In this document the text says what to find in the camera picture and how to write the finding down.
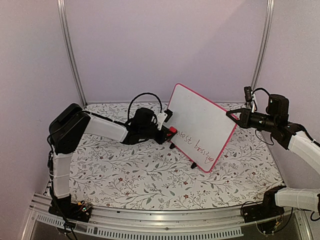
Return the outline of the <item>red whiteboard eraser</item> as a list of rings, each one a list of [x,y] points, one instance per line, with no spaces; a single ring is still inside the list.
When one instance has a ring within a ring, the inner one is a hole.
[[[176,134],[176,133],[177,133],[177,129],[174,128],[173,126],[171,126],[171,127],[169,128],[169,131],[170,131],[171,133],[173,133],[173,134]]]

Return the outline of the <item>pink framed whiteboard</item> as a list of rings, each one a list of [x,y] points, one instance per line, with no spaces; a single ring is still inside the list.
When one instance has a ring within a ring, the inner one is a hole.
[[[210,172],[237,125],[227,110],[183,84],[176,84],[167,108],[173,112],[165,123],[177,134],[171,142],[205,173]]]

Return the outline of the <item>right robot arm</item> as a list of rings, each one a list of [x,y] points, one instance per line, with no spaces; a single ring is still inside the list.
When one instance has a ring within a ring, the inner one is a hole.
[[[320,171],[320,145],[304,126],[288,121],[289,100],[283,95],[270,94],[265,113],[239,108],[227,111],[226,116],[240,128],[270,133],[271,138],[285,150],[299,156],[316,172]],[[244,206],[240,213],[244,221],[250,223],[281,215],[285,207],[318,213],[320,190],[276,186],[264,193],[261,203]]]

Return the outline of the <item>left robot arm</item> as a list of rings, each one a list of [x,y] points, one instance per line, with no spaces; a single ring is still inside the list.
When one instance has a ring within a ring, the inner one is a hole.
[[[74,205],[65,198],[70,196],[69,178],[71,158],[84,134],[108,138],[124,145],[136,145],[154,140],[159,145],[170,141],[177,134],[174,127],[165,127],[173,116],[169,109],[155,114],[141,107],[132,118],[119,122],[82,109],[78,104],[69,105],[50,125],[47,142],[51,147],[48,162],[52,180],[55,209],[63,216],[74,213]]]

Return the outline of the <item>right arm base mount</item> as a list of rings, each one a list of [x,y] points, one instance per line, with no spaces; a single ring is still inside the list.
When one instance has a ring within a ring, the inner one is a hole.
[[[252,205],[244,205],[240,209],[240,214],[245,223],[261,221],[273,217],[283,215],[285,209],[276,206],[273,203],[258,203]]]

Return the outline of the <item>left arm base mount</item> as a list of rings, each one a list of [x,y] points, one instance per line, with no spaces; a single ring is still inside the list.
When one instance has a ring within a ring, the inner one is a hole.
[[[84,201],[74,203],[67,199],[51,201],[48,212],[52,215],[65,217],[68,220],[88,223],[92,214],[92,205]]]

